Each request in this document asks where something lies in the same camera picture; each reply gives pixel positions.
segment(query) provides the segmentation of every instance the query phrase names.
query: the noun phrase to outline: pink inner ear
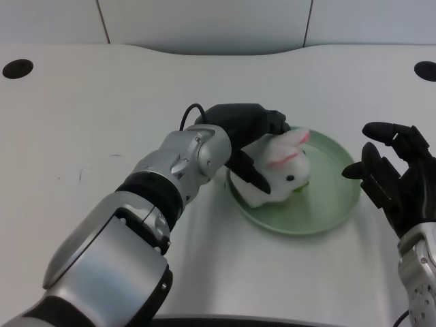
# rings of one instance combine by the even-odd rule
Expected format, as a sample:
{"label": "pink inner ear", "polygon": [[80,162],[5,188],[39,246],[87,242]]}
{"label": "pink inner ear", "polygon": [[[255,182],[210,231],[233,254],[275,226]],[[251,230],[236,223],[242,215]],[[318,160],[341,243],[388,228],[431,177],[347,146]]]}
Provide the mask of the pink inner ear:
{"label": "pink inner ear", "polygon": [[302,139],[301,139],[301,141],[300,141],[299,144],[302,144],[302,143],[304,143],[304,142],[309,141],[309,136],[310,136],[310,133],[307,132],[307,133],[302,137]]}
{"label": "pink inner ear", "polygon": [[281,166],[283,165],[287,160],[295,158],[297,156],[298,153],[292,153],[291,155],[288,155],[286,157],[284,157],[282,160],[279,161],[272,161],[270,162],[268,165],[270,167],[277,167],[277,166]]}

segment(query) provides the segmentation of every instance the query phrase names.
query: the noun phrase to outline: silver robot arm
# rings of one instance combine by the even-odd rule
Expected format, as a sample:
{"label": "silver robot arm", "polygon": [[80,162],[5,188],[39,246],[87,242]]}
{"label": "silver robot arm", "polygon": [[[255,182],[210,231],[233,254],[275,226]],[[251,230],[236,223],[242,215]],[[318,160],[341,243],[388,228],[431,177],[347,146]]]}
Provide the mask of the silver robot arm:
{"label": "silver robot arm", "polygon": [[409,296],[412,326],[436,326],[436,223],[421,223],[398,243],[398,272]]}
{"label": "silver robot arm", "polygon": [[59,247],[42,299],[3,327],[145,326],[172,285],[170,231],[231,153],[216,125],[169,134]]}

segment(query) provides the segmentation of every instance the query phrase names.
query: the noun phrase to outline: bunny ear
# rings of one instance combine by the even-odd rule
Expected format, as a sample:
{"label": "bunny ear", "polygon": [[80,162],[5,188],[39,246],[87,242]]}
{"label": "bunny ear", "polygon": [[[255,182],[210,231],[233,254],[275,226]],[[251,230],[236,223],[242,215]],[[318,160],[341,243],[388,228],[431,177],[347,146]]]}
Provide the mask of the bunny ear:
{"label": "bunny ear", "polygon": [[298,150],[293,146],[271,144],[266,152],[266,162],[271,168],[280,167],[288,160],[295,158],[297,154]]}
{"label": "bunny ear", "polygon": [[286,133],[277,136],[273,141],[277,144],[297,146],[309,140],[310,131],[307,128],[298,128],[287,131]]}

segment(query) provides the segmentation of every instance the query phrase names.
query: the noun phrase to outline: green plate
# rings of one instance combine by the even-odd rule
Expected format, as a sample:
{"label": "green plate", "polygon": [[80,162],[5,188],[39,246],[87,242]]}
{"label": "green plate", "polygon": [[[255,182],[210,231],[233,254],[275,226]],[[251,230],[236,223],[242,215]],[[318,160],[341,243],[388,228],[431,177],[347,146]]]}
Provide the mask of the green plate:
{"label": "green plate", "polygon": [[341,176],[354,163],[352,156],[336,141],[311,131],[301,148],[311,160],[309,185],[282,203],[250,208],[238,194],[227,171],[227,182],[238,207],[253,222],[269,230],[289,235],[324,232],[351,216],[360,196],[359,181]]}

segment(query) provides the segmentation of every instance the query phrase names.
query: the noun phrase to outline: white wall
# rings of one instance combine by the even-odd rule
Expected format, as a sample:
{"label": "white wall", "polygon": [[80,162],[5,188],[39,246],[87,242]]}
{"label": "white wall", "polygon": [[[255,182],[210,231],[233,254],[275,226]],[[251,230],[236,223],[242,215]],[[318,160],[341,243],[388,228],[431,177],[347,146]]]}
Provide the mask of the white wall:
{"label": "white wall", "polygon": [[112,43],[183,54],[301,48],[311,0],[100,0]]}
{"label": "white wall", "polygon": [[307,46],[436,44],[435,0],[313,0]]}
{"label": "white wall", "polygon": [[[0,0],[0,44],[107,43],[96,1]],[[436,0],[99,2],[111,43],[166,52],[267,54],[305,36],[306,46],[436,44]]]}
{"label": "white wall", "polygon": [[0,44],[107,43],[95,0],[0,0]]}

